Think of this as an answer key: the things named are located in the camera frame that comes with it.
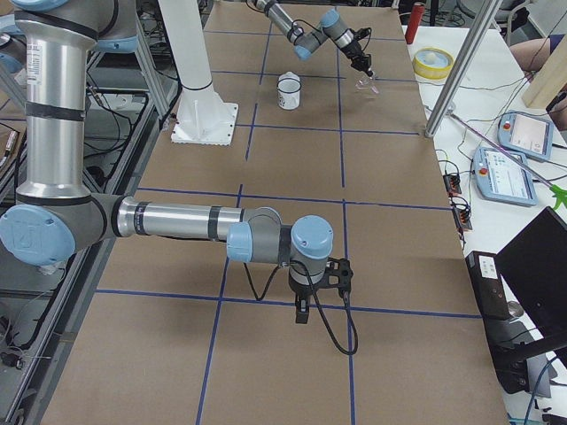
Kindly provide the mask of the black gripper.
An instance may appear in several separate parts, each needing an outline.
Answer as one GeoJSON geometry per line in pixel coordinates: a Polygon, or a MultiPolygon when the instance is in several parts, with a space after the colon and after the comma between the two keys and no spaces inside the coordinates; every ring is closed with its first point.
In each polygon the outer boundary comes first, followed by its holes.
{"type": "Polygon", "coordinates": [[[313,291],[309,285],[294,282],[292,290],[295,293],[295,323],[308,324],[310,297],[313,291]]]}
{"type": "Polygon", "coordinates": [[[371,56],[362,50],[360,44],[348,44],[346,46],[346,57],[351,61],[351,67],[353,69],[363,71],[368,77],[373,76],[371,56]]]}

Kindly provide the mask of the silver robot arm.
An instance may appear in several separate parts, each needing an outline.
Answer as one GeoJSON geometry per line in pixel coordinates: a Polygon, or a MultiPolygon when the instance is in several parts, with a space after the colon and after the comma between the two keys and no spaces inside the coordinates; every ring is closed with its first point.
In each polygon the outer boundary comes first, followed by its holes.
{"type": "Polygon", "coordinates": [[[287,267],[296,320],[308,320],[327,285],[333,231],[308,215],[286,226],[268,207],[170,205],[92,193],[83,183],[86,65],[91,50],[133,51],[132,1],[18,1],[27,39],[27,177],[1,218],[1,241],[18,260],[48,266],[112,237],[220,241],[229,259],[287,267]]]}
{"type": "Polygon", "coordinates": [[[302,19],[293,19],[278,1],[252,1],[257,11],[263,13],[293,45],[296,56],[303,61],[310,59],[316,50],[331,40],[351,62],[351,67],[374,77],[372,58],[360,41],[370,38],[371,28],[350,28],[337,10],[327,11],[317,26],[302,19]]]}

